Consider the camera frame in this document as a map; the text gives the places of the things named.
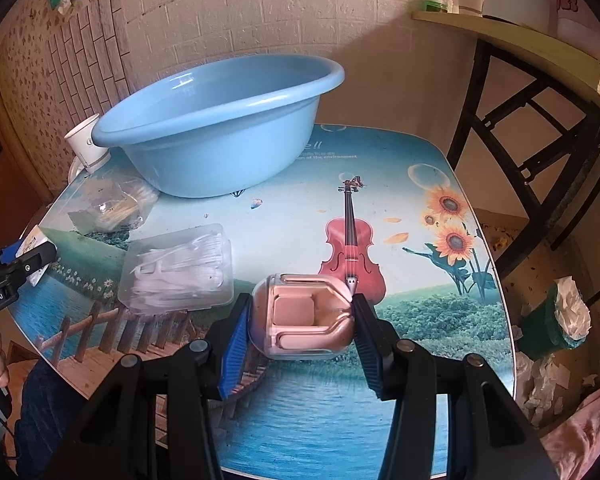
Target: pink cloth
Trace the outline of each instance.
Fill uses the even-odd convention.
[[[600,455],[600,389],[541,441],[560,480],[580,480]]]

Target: table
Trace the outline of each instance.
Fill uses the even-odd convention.
[[[465,14],[422,11],[415,11],[413,18],[453,27],[477,37],[474,67],[447,158],[455,169],[473,129],[525,208],[528,224],[496,261],[500,277],[505,278],[555,226],[600,154],[600,62],[563,41],[513,23]],[[534,81],[481,119],[476,111],[491,57],[529,74]],[[584,118],[567,130],[534,100],[546,88],[552,88],[578,107]],[[560,137],[517,165],[492,131],[499,121],[526,105],[547,120]],[[540,202],[529,183],[565,155],[569,155],[567,163]]]
[[[484,355],[514,393],[512,339],[493,261],[445,157],[426,140],[317,125],[298,160],[259,186],[200,200],[163,194],[144,225],[107,243],[101,235],[73,232],[67,213],[84,207],[86,190],[133,171],[112,150],[109,164],[67,187],[40,224],[58,247],[58,262],[38,286],[23,286],[10,309],[27,338],[83,395],[124,352],[171,354],[229,310],[145,317],[126,311],[116,286],[129,240],[218,222],[232,242],[236,294],[250,292],[268,274],[318,272],[331,255],[325,225],[344,215],[338,188],[355,176],[363,187],[353,196],[354,214],[373,229],[368,256],[386,285],[379,317],[435,354]],[[393,408],[366,387],[352,345],[326,362],[268,362],[251,351],[240,385],[227,401],[210,404],[210,416],[225,468],[285,480],[371,479]],[[162,404],[158,409],[157,438],[164,440]],[[440,396],[433,472],[445,467]]]

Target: screw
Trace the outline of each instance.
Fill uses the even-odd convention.
[[[398,350],[402,350],[403,352],[413,352],[416,348],[416,343],[411,339],[398,339],[395,345]]]
[[[204,352],[206,348],[209,346],[204,339],[196,339],[189,343],[189,350],[192,352]]]
[[[466,361],[476,368],[480,368],[484,364],[484,358],[478,354],[469,354],[466,357]]]
[[[133,366],[136,366],[137,362],[138,356],[135,356],[133,354],[127,354],[122,359],[120,359],[120,364],[123,365],[123,367],[125,368],[131,368]]]

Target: wooden shelf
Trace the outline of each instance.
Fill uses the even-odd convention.
[[[479,16],[416,10],[411,17],[474,34],[546,72],[600,107],[600,62],[570,44],[531,28]]]

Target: white brick wall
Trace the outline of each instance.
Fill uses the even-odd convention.
[[[304,52],[336,59],[347,72],[334,92],[340,98],[324,99],[327,120],[413,131],[440,122],[434,118],[440,105],[424,103],[419,89],[431,81],[458,84],[445,83],[461,70],[445,54],[450,42],[470,51],[458,34],[413,22],[415,1],[122,0],[122,6],[140,86],[223,57]],[[430,116],[407,120],[409,106]]]

